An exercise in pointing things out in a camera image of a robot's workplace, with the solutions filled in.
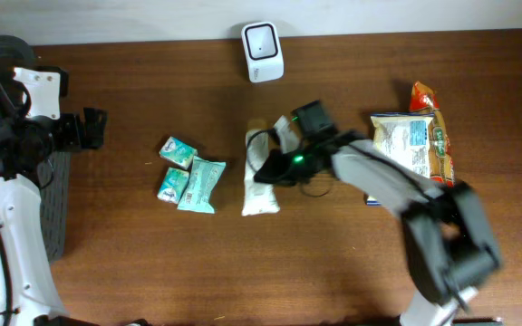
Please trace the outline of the cream and blue snack bag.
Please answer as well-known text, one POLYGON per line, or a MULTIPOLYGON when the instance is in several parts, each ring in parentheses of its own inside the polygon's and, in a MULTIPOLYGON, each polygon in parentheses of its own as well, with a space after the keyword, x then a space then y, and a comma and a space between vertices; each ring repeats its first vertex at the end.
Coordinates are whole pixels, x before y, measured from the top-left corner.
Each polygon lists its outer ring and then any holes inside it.
POLYGON ((373 145, 385 156, 425 178, 430 177, 430 124, 432 113, 376 113, 373 145))

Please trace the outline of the teal tissue pack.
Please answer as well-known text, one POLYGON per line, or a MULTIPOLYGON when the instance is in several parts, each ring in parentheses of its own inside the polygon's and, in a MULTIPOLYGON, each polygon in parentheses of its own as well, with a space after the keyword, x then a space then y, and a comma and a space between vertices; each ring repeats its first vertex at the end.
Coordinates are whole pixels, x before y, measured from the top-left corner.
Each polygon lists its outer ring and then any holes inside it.
POLYGON ((188 169, 198 151, 190 145, 170 136, 159 150, 159 156, 177 166, 188 169))
POLYGON ((189 183, 189 173, 178 168, 168 168, 157 193, 157 199, 177 204, 189 183))

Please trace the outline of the orange biscuit packet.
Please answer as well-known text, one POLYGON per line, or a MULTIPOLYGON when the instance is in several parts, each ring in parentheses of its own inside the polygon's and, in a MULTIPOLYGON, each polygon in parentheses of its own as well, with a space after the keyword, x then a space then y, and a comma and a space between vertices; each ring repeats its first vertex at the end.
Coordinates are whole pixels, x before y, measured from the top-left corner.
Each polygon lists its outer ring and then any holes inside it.
POLYGON ((453 187, 456 178, 450 151, 450 138, 435 91, 416 81, 411 89, 409 112, 432 116, 429 126, 430 179, 453 187))

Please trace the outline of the teal wet wipes pack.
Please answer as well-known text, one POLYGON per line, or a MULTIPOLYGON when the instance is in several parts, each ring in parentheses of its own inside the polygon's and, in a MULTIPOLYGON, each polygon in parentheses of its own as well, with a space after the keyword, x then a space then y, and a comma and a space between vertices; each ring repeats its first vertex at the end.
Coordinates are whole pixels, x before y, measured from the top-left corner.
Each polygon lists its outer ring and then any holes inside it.
POLYGON ((215 208, 209 200, 225 167, 225 162, 194 157, 188 186, 179 201, 178 210, 214 214, 215 208))

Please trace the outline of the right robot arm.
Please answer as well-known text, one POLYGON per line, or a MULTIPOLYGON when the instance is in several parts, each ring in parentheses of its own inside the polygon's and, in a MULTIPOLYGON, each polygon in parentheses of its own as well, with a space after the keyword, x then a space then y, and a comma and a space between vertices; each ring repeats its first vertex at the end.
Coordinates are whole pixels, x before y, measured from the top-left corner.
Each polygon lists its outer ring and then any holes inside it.
POLYGON ((327 171, 375 197, 400 221, 415 291, 404 312, 381 324, 457 325, 458 312, 502 267, 485 209, 468 184, 447 187, 408 170, 361 132, 339 130, 320 101, 293 110, 284 127, 263 132, 277 147, 256 168, 255 182, 293 187, 327 171))

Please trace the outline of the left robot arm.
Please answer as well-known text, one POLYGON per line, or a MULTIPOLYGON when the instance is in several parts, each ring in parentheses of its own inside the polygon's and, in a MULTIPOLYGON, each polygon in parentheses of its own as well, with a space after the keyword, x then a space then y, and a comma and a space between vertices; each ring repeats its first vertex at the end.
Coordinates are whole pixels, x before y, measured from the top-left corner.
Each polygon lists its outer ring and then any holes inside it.
POLYGON ((76 325, 53 282, 37 176, 55 152, 99 149, 104 110, 62 113, 68 74, 58 67, 0 72, 0 325, 76 325))

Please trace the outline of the white barcode scanner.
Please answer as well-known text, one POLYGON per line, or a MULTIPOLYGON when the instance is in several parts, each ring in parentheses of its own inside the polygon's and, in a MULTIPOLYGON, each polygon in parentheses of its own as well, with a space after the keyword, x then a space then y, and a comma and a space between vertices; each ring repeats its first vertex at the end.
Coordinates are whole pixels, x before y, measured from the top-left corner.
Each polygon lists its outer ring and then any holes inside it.
POLYGON ((245 25, 241 39, 248 78, 253 83, 270 82, 285 74, 285 63, 276 26, 270 22, 245 25))

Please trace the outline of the grey plastic mesh basket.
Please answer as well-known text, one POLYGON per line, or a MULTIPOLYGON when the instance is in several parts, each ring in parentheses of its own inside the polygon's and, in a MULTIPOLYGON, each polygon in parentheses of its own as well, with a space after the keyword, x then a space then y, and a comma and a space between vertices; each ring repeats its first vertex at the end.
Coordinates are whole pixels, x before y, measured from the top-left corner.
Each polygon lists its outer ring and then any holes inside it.
MULTIPOLYGON (((28 43, 14 36, 0 35, 0 69, 12 66, 34 69, 36 65, 34 50, 28 43)), ((48 163, 37 169, 39 178, 53 178, 52 184, 41 191, 40 209, 43 242, 51 264, 59 261, 64 253, 70 166, 69 153, 55 152, 48 163)))

